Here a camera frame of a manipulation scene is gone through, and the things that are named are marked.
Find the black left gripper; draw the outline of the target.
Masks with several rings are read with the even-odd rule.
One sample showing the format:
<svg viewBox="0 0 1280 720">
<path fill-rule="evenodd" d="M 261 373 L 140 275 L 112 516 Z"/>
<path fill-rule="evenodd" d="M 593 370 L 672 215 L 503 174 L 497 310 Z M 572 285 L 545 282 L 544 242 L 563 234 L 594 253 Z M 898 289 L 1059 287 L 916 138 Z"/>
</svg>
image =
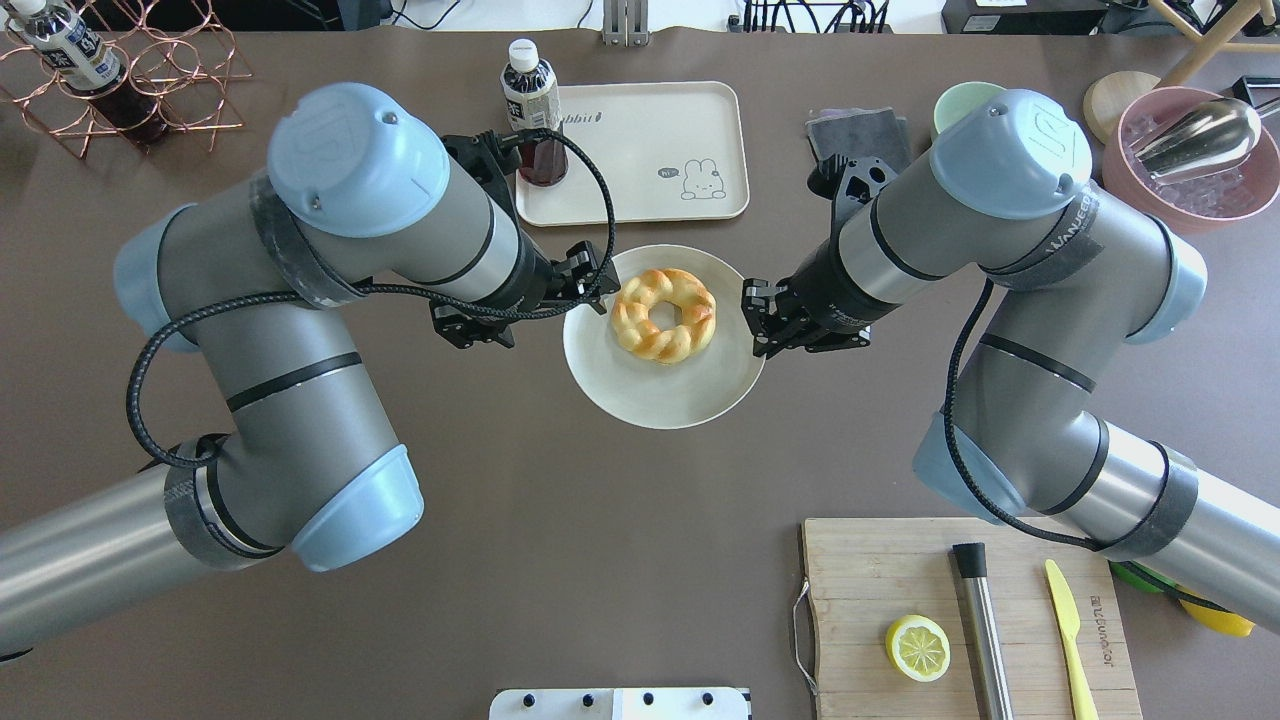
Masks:
<svg viewBox="0 0 1280 720">
<path fill-rule="evenodd" d="M 603 251 L 594 243 L 582 241 L 570 249 L 563 261 L 552 263 L 522 229 L 507 177 L 520 167 L 517 146 L 525 140 L 549 140 L 554 149 L 572 152 L 591 172 L 603 192 L 608 220 Z M 536 319 L 566 314 L 581 304 L 588 304 L 599 315 L 604 314 L 603 299 L 620 291 L 612 261 L 616 218 L 603 174 L 585 151 L 561 132 L 447 135 L 442 141 L 448 154 L 479 183 L 515 231 L 515 269 L 494 293 L 471 300 L 470 304 L 508 314 L 532 314 Z"/>
</svg>

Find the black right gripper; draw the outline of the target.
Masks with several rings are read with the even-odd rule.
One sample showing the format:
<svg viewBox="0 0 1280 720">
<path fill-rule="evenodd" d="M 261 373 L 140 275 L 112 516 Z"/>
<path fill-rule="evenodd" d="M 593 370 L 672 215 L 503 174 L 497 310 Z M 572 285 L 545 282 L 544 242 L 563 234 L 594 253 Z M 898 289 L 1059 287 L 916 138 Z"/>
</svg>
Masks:
<svg viewBox="0 0 1280 720">
<path fill-rule="evenodd" d="M 838 238 L 845 224 L 896 177 L 874 156 L 829 155 L 815 164 L 806 186 L 831 202 L 829 236 L 777 284 L 758 278 L 742 282 L 740 307 L 754 336 L 754 356 L 769 359 L 787 348 L 818 354 L 870 343 L 870 325 L 897 306 L 872 297 L 852 281 L 840 256 Z"/>
</svg>

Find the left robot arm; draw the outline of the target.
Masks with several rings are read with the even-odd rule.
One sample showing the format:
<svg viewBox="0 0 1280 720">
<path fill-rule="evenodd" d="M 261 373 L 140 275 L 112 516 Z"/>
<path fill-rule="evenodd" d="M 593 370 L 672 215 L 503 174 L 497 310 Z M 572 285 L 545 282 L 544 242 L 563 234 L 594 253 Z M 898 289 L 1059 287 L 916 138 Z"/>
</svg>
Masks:
<svg viewBox="0 0 1280 720">
<path fill-rule="evenodd" d="M 260 173 L 138 233 L 114 268 L 148 340 L 125 416 L 152 461 L 3 534 L 3 661 L 216 571 L 293 550 L 312 571 L 379 551 L 424 501 L 339 307 L 430 302 L 458 348 L 513 343 L 520 320 L 598 313 L 614 241 L 548 260 L 508 176 L 554 129 L 438 136 L 390 95 L 305 95 Z"/>
</svg>

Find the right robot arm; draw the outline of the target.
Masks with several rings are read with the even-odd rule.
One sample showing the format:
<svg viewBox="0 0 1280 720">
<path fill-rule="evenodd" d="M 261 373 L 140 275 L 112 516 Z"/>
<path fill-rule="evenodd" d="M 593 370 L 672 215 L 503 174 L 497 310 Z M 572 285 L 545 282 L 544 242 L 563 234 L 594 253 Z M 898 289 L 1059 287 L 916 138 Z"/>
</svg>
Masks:
<svg viewBox="0 0 1280 720">
<path fill-rule="evenodd" d="M 867 161 L 833 155 L 809 186 L 828 240 L 791 275 L 742 283 L 753 352 L 864 347 L 870 328 L 966 265 L 1005 293 L 948 360 L 914 468 L 969 514 L 1126 564 L 1277 629 L 1277 509 L 1085 410 L 1124 345 L 1169 336 L 1201 304 L 1201 254 L 1093 182 L 1083 129 L 1051 97 L 997 94 L 906 170 L 855 193 Z"/>
</svg>

